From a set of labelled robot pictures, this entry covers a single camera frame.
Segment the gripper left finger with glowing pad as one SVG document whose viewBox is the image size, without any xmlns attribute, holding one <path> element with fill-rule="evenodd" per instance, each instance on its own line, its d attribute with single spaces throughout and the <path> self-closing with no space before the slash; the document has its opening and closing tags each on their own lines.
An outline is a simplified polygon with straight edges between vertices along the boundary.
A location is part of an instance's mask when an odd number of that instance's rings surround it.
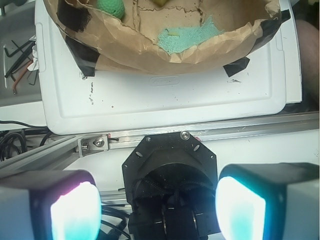
<svg viewBox="0 0 320 240">
<path fill-rule="evenodd" d="M 95 240 L 101 196 L 86 170 L 0 173 L 2 240 Z"/>
</svg>

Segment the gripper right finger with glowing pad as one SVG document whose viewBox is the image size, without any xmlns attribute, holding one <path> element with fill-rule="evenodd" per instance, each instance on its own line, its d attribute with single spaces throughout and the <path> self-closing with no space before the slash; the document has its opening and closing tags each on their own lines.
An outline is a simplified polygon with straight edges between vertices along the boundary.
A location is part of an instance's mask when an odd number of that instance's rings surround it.
<svg viewBox="0 0 320 240">
<path fill-rule="evenodd" d="M 215 206 L 227 240 L 317 240 L 320 167 L 307 162 L 226 165 Z"/>
</svg>

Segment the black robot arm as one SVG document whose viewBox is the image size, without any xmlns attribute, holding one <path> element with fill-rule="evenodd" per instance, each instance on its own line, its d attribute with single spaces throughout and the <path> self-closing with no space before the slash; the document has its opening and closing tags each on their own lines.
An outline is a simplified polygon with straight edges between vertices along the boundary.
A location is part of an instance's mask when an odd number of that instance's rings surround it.
<svg viewBox="0 0 320 240">
<path fill-rule="evenodd" d="M 320 167 L 233 163 L 193 136 L 148 135 L 122 164 L 131 213 L 102 201 L 86 170 L 0 173 L 3 240 L 317 240 Z"/>
</svg>

